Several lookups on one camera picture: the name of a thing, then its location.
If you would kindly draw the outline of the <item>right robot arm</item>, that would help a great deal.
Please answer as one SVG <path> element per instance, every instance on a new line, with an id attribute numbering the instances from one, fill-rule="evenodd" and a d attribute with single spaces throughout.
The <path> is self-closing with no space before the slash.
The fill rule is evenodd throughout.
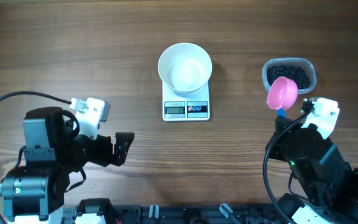
<path id="1" fill-rule="evenodd" d="M 278 116 L 266 158 L 287 162 L 309 202 L 338 223 L 358 223 L 358 168 L 351 168 L 337 146 L 315 124 L 302 128 Z"/>

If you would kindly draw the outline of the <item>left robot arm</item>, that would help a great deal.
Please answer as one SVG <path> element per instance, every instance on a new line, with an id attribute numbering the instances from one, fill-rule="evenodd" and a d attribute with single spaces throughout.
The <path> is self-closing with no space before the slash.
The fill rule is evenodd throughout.
<path id="1" fill-rule="evenodd" d="M 83 173 L 91 162 L 121 166 L 134 140 L 132 132 L 93 138 L 80 134 L 75 115 L 61 107 L 27 112 L 24 118 L 26 145 L 19 151 L 25 165 L 16 164 L 0 183 L 3 215 L 13 222 L 19 215 L 36 215 L 47 221 L 64 204 L 64 194 L 81 185 L 70 183 L 72 172 Z"/>

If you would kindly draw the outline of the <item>pink scoop blue handle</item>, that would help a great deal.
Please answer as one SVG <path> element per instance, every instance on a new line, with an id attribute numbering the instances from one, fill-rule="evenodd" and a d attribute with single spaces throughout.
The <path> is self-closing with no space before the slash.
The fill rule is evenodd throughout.
<path id="1" fill-rule="evenodd" d="M 285 117 L 285 111 L 293 106 L 298 97 L 297 84 L 286 77 L 278 77 L 270 87 L 267 106 L 277 112 L 277 116 Z"/>

